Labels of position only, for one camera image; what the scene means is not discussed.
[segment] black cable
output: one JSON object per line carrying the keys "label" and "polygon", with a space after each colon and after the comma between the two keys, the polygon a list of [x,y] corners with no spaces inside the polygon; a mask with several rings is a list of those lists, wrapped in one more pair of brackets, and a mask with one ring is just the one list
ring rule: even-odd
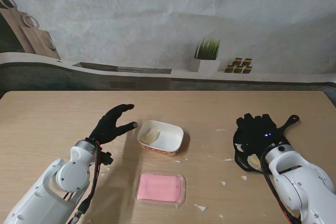
{"label": "black cable", "polygon": [[65,196],[63,197],[63,199],[65,199],[68,195],[69,195],[69,193],[65,194]]}
{"label": "black cable", "polygon": [[294,217],[288,210],[287,208],[284,206],[284,204],[282,203],[282,201],[280,200],[280,197],[268,175],[268,166],[266,163],[266,155],[269,153],[270,151],[270,147],[266,148],[264,150],[264,152],[261,155],[260,158],[260,165],[261,165],[261,170],[263,172],[263,175],[265,177],[265,180],[269,186],[269,188],[271,189],[275,199],[277,200],[281,210],[284,212],[285,215],[287,215],[286,217],[288,218],[288,220],[292,223],[292,224],[301,224],[301,220],[299,220],[298,218]]}
{"label": "black cable", "polygon": [[93,182],[92,182],[92,187],[91,187],[91,192],[89,196],[82,201],[82,203],[79,205],[77,208],[77,212],[75,213],[74,218],[80,218],[81,215],[85,214],[87,210],[90,207],[91,200],[95,194],[96,186],[97,186],[97,181],[98,181],[98,176],[99,176],[99,170],[100,170],[100,145],[97,141],[92,141],[92,143],[96,147],[96,162],[94,164],[94,171],[95,175],[93,177]]}
{"label": "black cable", "polygon": [[68,201],[71,200],[71,198],[72,198],[73,195],[74,195],[74,193],[71,193],[71,194],[70,194],[70,196],[69,196],[69,198],[68,198]]}

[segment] gray wall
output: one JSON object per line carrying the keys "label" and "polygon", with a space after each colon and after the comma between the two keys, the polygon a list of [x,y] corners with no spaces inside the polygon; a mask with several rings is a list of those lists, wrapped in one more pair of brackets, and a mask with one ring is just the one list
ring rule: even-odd
{"label": "gray wall", "polygon": [[62,59],[186,69],[202,37],[222,40],[222,68],[336,71],[336,0],[15,0],[50,31]]}

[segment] pink sponge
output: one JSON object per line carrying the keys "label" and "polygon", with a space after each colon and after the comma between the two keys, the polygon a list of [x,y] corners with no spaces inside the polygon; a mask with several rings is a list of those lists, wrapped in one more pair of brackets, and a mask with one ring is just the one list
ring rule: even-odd
{"label": "pink sponge", "polygon": [[137,199],[181,202],[181,189],[178,176],[141,174]]}

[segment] white bowl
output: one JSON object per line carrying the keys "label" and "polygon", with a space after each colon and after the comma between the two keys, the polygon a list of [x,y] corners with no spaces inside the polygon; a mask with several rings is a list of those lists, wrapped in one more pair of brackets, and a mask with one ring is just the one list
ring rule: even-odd
{"label": "white bowl", "polygon": [[[152,128],[160,131],[160,135],[157,140],[151,144],[141,143],[141,137],[144,134],[147,134],[147,132]],[[178,153],[182,140],[183,130],[181,127],[157,121],[145,122],[138,133],[138,141],[144,149],[169,156],[175,156]]]}

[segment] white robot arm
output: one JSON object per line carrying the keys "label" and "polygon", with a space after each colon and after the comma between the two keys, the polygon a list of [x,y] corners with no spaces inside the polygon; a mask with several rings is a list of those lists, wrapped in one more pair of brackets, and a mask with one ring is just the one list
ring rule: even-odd
{"label": "white robot arm", "polygon": [[302,224],[336,222],[334,186],[324,170],[288,144],[273,148],[266,161],[279,196],[290,209],[300,210]]}
{"label": "white robot arm", "polygon": [[[71,148],[70,161],[52,162],[26,195],[13,208],[4,224],[64,224],[89,187],[89,166],[96,147],[86,140]],[[56,192],[72,194],[68,200]]]}
{"label": "white robot arm", "polygon": [[131,122],[116,126],[123,112],[132,110],[133,104],[121,104],[108,111],[85,140],[71,148],[70,161],[64,164],[59,158],[52,162],[41,177],[33,184],[6,218],[4,224],[64,224],[78,205],[89,187],[89,166],[94,163],[91,192],[78,207],[68,222],[75,224],[85,214],[95,193],[100,164],[111,164],[111,153],[102,152],[100,144],[109,143],[117,136],[138,127]]}

